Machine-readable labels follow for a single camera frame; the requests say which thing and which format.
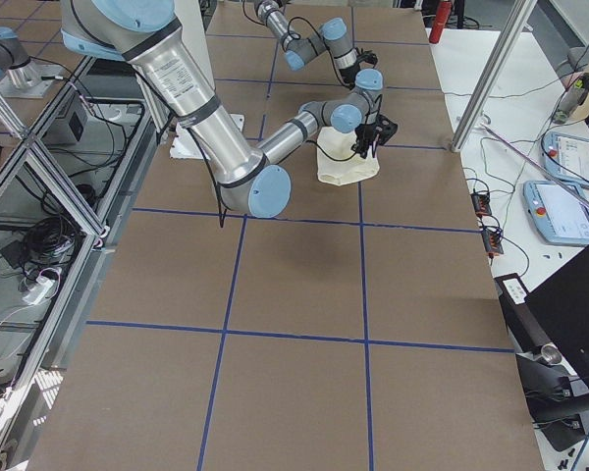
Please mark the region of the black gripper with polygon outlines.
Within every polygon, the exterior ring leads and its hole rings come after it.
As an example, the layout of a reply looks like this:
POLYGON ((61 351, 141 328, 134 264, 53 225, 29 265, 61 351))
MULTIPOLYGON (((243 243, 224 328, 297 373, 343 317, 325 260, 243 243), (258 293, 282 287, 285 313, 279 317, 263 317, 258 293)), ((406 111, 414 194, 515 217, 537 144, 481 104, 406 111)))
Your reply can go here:
POLYGON ((355 129, 356 141, 352 145, 351 150, 354 153, 359 153, 362 159, 368 156, 369 148, 373 146, 376 131, 376 123, 361 124, 355 129))

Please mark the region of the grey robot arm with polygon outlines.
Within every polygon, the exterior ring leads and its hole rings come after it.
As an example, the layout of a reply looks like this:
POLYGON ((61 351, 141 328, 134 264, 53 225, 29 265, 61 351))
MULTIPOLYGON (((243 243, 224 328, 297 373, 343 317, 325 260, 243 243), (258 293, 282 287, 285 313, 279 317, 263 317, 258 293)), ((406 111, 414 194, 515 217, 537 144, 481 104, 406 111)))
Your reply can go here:
POLYGON ((126 62, 151 87, 199 146, 220 210, 273 218, 287 206, 291 179, 281 162, 323 127, 354 133, 353 154, 364 158, 398 129, 382 112, 383 76, 377 57, 354 47, 334 18, 303 38, 284 16, 281 1, 257 1, 259 22, 279 40, 289 67, 302 69, 331 55, 348 95, 308 102, 274 134, 251 145, 183 44, 171 1, 63 1, 65 46, 82 55, 126 62))
POLYGON ((283 8, 285 1, 254 1, 257 20, 266 26, 278 40, 285 60, 292 71, 299 71, 317 57, 328 53, 339 83, 354 88, 360 71, 360 59, 347 25, 342 18, 333 18, 322 26, 309 24, 312 32, 305 37, 295 30, 296 21, 307 22, 303 17, 288 19, 283 8))

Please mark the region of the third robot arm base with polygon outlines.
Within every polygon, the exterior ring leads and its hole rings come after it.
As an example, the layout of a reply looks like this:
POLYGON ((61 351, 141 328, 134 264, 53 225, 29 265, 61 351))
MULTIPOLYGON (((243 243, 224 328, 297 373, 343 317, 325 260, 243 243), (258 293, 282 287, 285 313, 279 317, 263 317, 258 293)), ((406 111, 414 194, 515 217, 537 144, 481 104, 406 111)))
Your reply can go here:
POLYGON ((51 84, 64 75, 61 65, 40 65, 16 33, 0 26, 0 93, 8 98, 43 98, 51 84))

